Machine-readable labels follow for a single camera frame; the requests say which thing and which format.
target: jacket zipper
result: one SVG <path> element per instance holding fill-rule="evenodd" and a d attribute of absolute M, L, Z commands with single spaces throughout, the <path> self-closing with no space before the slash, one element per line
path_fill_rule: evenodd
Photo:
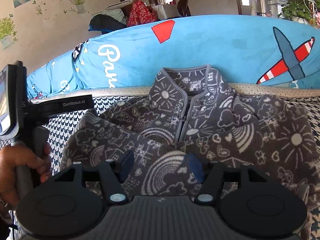
<path fill-rule="evenodd" d="M 187 115 L 188 115 L 188 112 L 189 112 L 189 109 L 190 109 L 190 102 L 191 102 L 191 99 L 188 99 L 188 103 L 187 103 L 186 110 L 185 110 L 185 112 L 184 112 L 184 116 L 179 119 L 180 122 L 182 122 L 182 125 L 181 125 L 181 127 L 180 127 L 180 130 L 178 131 L 179 137 L 178 137 L 177 142 L 180 141 L 180 138 L 181 138 L 181 136 L 182 136 L 181 133 L 182 133 L 183 127 L 186 125 Z"/>

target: table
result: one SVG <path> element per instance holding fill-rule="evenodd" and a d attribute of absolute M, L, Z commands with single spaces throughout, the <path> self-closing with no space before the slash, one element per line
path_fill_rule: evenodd
<path fill-rule="evenodd" d="M 114 9 L 119 9 L 123 8 L 126 5 L 132 4 L 134 0 L 126 0 L 117 4 L 113 4 L 107 7 L 107 10 L 114 10 Z"/>
<path fill-rule="evenodd" d="M 152 8 L 157 12 L 160 20 L 165 20 L 171 17 L 181 17 L 178 13 L 176 4 L 158 4 Z"/>

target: chair backrest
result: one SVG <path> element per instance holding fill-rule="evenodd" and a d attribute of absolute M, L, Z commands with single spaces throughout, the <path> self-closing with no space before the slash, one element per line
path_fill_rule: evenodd
<path fill-rule="evenodd" d="M 177 4 L 178 12 L 182 17 L 191 16 L 188 2 L 189 0 L 180 0 Z"/>

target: handheld controller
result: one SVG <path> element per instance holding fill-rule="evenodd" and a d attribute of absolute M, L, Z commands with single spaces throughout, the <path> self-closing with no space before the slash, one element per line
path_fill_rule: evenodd
<path fill-rule="evenodd" d="M 59 114 L 94 108 L 94 105 L 91 95 L 30 104 L 26 92 L 26 73 L 21 61 L 7 65 L 0 72 L 0 139 L 10 139 L 12 146 L 25 145 L 42 157 L 43 147 L 49 138 L 49 130 L 42 125 Z M 16 176 L 20 199 L 40 185 L 39 174 L 27 166 L 17 167 Z"/>
<path fill-rule="evenodd" d="M 249 163 L 227 168 L 210 161 L 196 167 L 203 186 L 189 196 L 134 196 L 121 187 L 134 163 L 129 150 L 94 168 L 75 162 L 27 194 L 17 219 L 29 239 L 74 240 L 299 240 L 307 217 L 304 202 Z M 102 198 L 86 188 L 99 182 Z M 220 199 L 225 182 L 238 189 Z"/>

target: screw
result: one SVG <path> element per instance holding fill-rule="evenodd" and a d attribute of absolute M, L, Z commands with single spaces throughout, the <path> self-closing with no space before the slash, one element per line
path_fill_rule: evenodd
<path fill-rule="evenodd" d="M 113 202 L 121 202 L 121 201 L 125 200 L 125 195 L 120 194 L 120 193 L 112 194 L 110 196 L 110 200 Z"/>
<path fill-rule="evenodd" d="M 213 200 L 213 196 L 211 196 L 209 194 L 201 194 L 198 196 L 198 200 L 201 202 L 209 202 L 209 201 Z"/>

